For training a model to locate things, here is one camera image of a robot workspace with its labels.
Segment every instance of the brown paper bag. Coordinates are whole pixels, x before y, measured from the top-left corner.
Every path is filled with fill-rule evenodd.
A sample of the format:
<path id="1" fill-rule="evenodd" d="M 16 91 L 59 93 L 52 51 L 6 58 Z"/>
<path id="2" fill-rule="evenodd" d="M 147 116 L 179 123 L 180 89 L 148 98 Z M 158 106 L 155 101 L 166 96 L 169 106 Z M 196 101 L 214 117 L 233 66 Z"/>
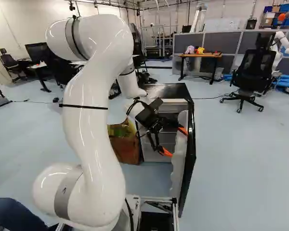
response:
<path id="1" fill-rule="evenodd" d="M 118 161 L 131 165 L 139 164 L 139 140 L 134 125 L 126 118 L 120 124 L 108 125 L 111 146 Z"/>

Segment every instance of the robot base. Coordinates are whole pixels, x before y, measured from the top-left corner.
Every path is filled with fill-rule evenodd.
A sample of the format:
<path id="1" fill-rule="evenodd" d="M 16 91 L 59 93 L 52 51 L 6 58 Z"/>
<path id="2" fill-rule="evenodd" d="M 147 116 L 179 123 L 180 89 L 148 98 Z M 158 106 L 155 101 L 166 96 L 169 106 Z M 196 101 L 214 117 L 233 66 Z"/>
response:
<path id="1" fill-rule="evenodd" d="M 124 206 L 116 226 L 111 231 L 179 231 L 176 198 L 140 198 L 136 195 L 127 195 L 126 199 L 131 208 L 134 228 L 130 228 L 129 212 L 127 207 Z M 67 225 L 60 223 L 56 231 L 80 231 L 78 229 L 67 228 Z"/>

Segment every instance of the blue jeans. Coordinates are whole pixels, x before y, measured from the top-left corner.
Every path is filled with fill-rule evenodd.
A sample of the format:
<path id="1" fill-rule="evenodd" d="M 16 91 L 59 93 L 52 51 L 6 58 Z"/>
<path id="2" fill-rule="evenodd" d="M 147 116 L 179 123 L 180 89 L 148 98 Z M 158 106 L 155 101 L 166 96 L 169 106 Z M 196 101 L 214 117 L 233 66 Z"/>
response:
<path id="1" fill-rule="evenodd" d="M 45 223 L 11 198 L 0 198 L 0 226 L 9 231 L 47 231 Z"/>

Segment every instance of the floor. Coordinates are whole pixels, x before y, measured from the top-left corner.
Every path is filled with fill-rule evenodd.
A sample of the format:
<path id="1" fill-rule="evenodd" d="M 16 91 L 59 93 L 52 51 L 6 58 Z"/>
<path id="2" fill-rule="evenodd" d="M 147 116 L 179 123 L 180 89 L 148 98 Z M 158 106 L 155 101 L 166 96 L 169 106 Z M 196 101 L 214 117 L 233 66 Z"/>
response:
<path id="1" fill-rule="evenodd" d="M 149 73 L 158 83 L 178 78 L 169 69 Z M 182 82 L 193 98 L 236 90 L 228 82 L 209 85 L 200 78 Z M 40 91 L 38 81 L 1 89 L 13 101 L 51 102 L 62 96 L 54 81 L 46 84 L 51 93 Z M 257 101 L 264 105 L 262 113 L 245 104 L 238 114 L 235 102 L 195 100 L 197 160 L 180 218 L 181 231 L 289 231 L 289 95 L 274 91 Z M 109 123 L 123 121 L 123 104 L 121 96 L 110 101 Z M 65 141 L 56 104 L 15 102 L 0 108 L 0 197 L 19 200 L 53 224 L 55 219 L 33 205 L 31 186 L 46 166 L 63 161 L 78 159 Z M 171 165 L 122 168 L 128 193 L 168 195 Z"/>

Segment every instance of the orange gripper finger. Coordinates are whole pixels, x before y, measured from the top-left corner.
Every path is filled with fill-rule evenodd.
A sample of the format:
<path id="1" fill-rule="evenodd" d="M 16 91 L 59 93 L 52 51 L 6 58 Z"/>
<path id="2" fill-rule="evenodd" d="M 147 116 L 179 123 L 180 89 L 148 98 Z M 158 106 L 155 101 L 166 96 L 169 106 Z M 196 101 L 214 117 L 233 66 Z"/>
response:
<path id="1" fill-rule="evenodd" d="M 165 155 L 165 156 L 169 156 L 169 157 L 172 157 L 173 155 L 172 155 L 172 153 L 171 152 L 169 152 L 167 149 L 165 149 L 164 147 L 162 147 L 163 148 L 163 155 Z"/>
<path id="2" fill-rule="evenodd" d="M 180 132 L 182 132 L 184 135 L 186 135 L 186 136 L 188 135 L 187 130 L 186 130 L 185 128 L 179 127 L 178 130 L 179 130 Z"/>

